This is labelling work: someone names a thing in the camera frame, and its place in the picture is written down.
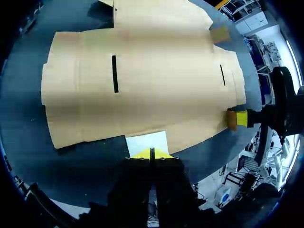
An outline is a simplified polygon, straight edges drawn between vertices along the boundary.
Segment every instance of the white paper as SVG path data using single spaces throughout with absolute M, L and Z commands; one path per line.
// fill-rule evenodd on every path
M 145 149 L 160 149 L 169 154 L 166 132 L 157 132 L 133 137 L 126 137 L 130 157 L 133 157 Z

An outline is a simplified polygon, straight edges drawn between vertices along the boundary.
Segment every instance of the white cabinet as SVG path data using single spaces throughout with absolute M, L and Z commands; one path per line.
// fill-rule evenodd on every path
M 249 28 L 249 26 L 244 21 L 238 23 L 236 25 L 236 28 L 237 28 L 237 30 L 240 34 L 245 34 L 245 33 L 251 32 L 251 29 Z
M 236 23 L 236 28 L 240 34 L 246 34 L 267 24 L 268 21 L 264 12 L 259 12 L 253 15 L 249 15 L 248 17 L 245 17 Z

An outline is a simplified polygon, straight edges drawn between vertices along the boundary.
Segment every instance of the yellow bar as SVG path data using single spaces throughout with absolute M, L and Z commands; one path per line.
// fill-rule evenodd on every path
M 223 0 L 221 1 L 218 5 L 215 6 L 215 8 L 217 10 L 219 10 L 221 7 L 223 7 L 225 4 L 227 4 L 228 2 L 230 2 L 230 0 Z

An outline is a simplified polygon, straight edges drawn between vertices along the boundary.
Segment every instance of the dark blue table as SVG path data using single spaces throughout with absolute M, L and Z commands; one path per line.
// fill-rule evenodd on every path
M 203 0 L 193 0 L 213 19 L 211 28 L 227 26 L 232 41 L 218 46 L 236 51 L 244 73 L 247 108 L 261 109 L 258 76 L 249 51 L 232 22 Z M 19 39 L 0 81 L 0 134 L 5 153 L 16 175 L 27 184 L 36 182 L 52 199 L 87 207 L 106 203 L 115 183 L 119 163 L 128 154 L 124 136 L 80 143 L 56 150 L 41 105 L 41 75 L 55 31 L 83 31 L 109 27 L 111 9 L 99 9 L 96 0 L 46 1 L 33 29 Z M 191 182 L 210 175 L 238 155 L 257 128 L 239 127 L 176 154 L 183 159 Z

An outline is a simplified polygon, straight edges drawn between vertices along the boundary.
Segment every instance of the cardboard sheet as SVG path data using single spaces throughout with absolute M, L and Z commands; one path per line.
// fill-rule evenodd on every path
M 125 2 L 151 13 L 132 15 Z M 41 83 L 55 148 L 166 131 L 174 153 L 224 130 L 226 109 L 245 103 L 236 53 L 213 45 L 206 13 L 183 0 L 155 2 L 115 0 L 118 26 L 56 33 Z M 167 23 L 151 22 L 155 15 Z M 181 15 L 198 22 L 177 23 Z

